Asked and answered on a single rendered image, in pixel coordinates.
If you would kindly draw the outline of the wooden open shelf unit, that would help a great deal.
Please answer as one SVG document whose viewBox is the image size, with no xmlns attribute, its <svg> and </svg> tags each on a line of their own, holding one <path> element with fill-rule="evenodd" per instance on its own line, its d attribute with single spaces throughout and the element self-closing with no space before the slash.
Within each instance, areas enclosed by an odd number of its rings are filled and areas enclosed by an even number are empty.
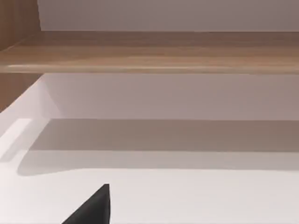
<svg viewBox="0 0 299 224">
<path fill-rule="evenodd" d="M 44 73 L 299 74 L 299 31 L 42 31 L 37 0 L 0 0 L 0 112 Z"/>
</svg>

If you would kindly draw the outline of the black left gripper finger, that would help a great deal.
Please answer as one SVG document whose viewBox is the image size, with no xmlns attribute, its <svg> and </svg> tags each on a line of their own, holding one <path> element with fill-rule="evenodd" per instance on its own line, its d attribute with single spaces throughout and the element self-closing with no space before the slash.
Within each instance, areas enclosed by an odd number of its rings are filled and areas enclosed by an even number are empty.
<svg viewBox="0 0 299 224">
<path fill-rule="evenodd" d="M 101 186 L 61 224 L 110 224 L 110 185 Z"/>
</svg>

